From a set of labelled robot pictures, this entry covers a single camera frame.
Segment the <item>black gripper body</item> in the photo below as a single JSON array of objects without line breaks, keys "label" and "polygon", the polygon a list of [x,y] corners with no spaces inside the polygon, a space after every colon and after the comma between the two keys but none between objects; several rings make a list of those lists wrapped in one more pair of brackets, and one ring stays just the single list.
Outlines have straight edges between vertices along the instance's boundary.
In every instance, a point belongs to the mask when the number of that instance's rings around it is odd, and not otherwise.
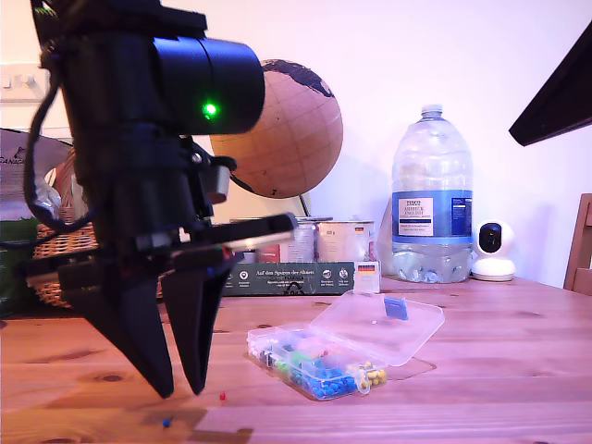
[{"label": "black gripper body", "polygon": [[[174,271],[173,260],[182,253],[222,252],[231,261],[231,270],[240,256],[240,248],[249,249],[260,242],[290,240],[297,221],[292,213],[266,216],[236,224],[214,227],[207,218],[213,214],[216,198],[206,189],[213,178],[227,179],[236,166],[225,156],[203,154],[200,165],[190,157],[200,148],[190,142],[175,142],[169,151],[148,144],[107,146],[88,155],[78,154],[76,168],[89,197],[89,211],[82,219],[67,223],[53,216],[41,204],[41,185],[35,167],[41,157],[34,148],[40,135],[30,132],[24,148],[23,195],[26,204],[40,222],[56,236],[77,231],[89,223],[99,242],[88,254],[104,259],[144,265],[148,273]],[[166,166],[156,154],[170,159],[179,154],[179,166]]]}]

